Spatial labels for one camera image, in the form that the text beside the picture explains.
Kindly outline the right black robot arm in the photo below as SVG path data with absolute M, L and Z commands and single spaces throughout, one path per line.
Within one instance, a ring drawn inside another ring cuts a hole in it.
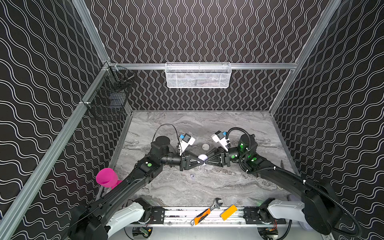
M 231 146 L 227 132 L 218 131 L 212 139 L 220 147 L 207 154 L 207 165 L 223 167 L 238 163 L 246 174 L 274 183 L 298 197 L 302 203 L 298 210 L 294 210 L 282 201 L 267 200 L 264 213 L 259 214 L 261 221 L 273 218 L 304 222 L 322 235 L 336 231 L 336 224 L 346 211 L 328 182 L 306 180 L 273 164 L 257 153 L 254 135 L 244 133 L 235 147 Z

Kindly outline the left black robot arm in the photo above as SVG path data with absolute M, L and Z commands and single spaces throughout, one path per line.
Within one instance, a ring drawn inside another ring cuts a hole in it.
M 157 137 L 151 143 L 150 151 L 135 164 L 131 173 L 121 183 L 90 205 L 78 206 L 72 210 L 70 226 L 64 237 L 71 240 L 107 240 L 124 226 L 142 219 L 144 208 L 134 212 L 136 218 L 121 222 L 113 220 L 113 216 L 128 215 L 129 212 L 120 211 L 120 207 L 156 178 L 164 165 L 176 166 L 180 171 L 184 171 L 203 164 L 203 160 L 189 151 L 183 154 L 176 151 L 168 137 Z

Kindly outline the white earbud charging case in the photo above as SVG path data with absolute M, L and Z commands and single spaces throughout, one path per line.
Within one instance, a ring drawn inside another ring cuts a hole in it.
M 208 144 L 203 144 L 202 148 L 204 151 L 208 151 L 210 149 L 210 146 Z

